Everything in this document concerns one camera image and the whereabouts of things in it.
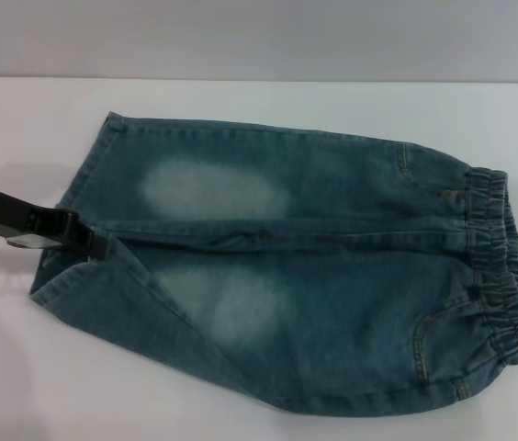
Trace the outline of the blue denim shorts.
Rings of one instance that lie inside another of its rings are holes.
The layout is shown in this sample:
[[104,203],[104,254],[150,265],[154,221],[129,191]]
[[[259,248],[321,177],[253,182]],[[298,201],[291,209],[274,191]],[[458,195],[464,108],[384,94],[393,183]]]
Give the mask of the blue denim shorts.
[[43,254],[34,302],[276,408],[427,412],[518,365],[502,171],[401,141],[112,113],[61,206],[107,251]]

